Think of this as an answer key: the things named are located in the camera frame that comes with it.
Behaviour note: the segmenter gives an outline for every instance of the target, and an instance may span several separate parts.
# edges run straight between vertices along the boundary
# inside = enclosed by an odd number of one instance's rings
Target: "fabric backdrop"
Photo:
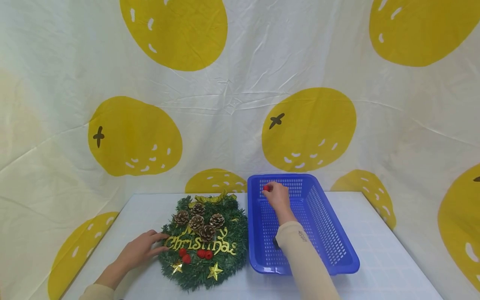
[[[477,0],[2,1],[1,298],[57,300],[133,193],[309,172],[362,191],[445,299],[478,299],[479,19]]]

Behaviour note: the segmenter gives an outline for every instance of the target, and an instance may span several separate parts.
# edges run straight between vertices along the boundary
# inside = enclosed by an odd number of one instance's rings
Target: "christmas wreath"
[[[159,255],[163,275],[187,291],[220,285],[245,266],[248,223],[237,197],[187,196],[162,231],[170,235]]]

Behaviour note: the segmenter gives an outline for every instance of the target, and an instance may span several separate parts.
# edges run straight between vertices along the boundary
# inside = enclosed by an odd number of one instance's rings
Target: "pine cone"
[[[198,231],[198,235],[205,243],[211,242],[215,237],[215,228],[211,225],[205,225]]]
[[[225,218],[221,214],[214,214],[210,218],[210,225],[212,225],[217,229],[222,227],[224,223],[225,223]]]
[[[204,212],[205,212],[205,207],[200,203],[195,204],[195,206],[192,208],[192,214],[194,215],[202,216]]]
[[[189,217],[186,210],[180,210],[178,214],[173,217],[173,220],[177,225],[185,225],[188,223]]]
[[[204,217],[202,216],[193,216],[190,222],[188,222],[190,228],[193,231],[198,231],[200,228],[204,226]]]

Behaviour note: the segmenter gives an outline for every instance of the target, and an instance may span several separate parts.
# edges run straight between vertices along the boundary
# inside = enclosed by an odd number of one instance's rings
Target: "gold star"
[[[176,264],[173,264],[173,265],[172,265],[172,268],[173,268],[172,275],[175,274],[175,272],[180,272],[180,273],[182,273],[182,271],[181,271],[181,266],[182,266],[182,265],[183,265],[183,264],[182,264],[180,261],[178,261]]]
[[[215,278],[216,281],[218,281],[218,273],[223,272],[223,270],[220,270],[218,268],[218,263],[215,263],[215,266],[209,267],[209,269],[210,269],[210,274],[208,274],[207,279],[213,277]]]

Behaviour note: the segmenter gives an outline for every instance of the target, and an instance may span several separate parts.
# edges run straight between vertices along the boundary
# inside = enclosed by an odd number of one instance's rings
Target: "red berry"
[[[186,254],[181,258],[181,261],[183,261],[184,264],[189,264],[192,262],[192,258],[190,255]]]
[[[205,258],[205,250],[200,249],[197,251],[197,256],[200,258]]]
[[[185,255],[187,255],[187,249],[185,249],[185,248],[180,249],[179,250],[179,256],[183,257]]]
[[[207,251],[205,252],[205,259],[206,259],[206,260],[211,260],[212,257],[213,257],[213,252],[212,252],[211,250],[207,250]]]

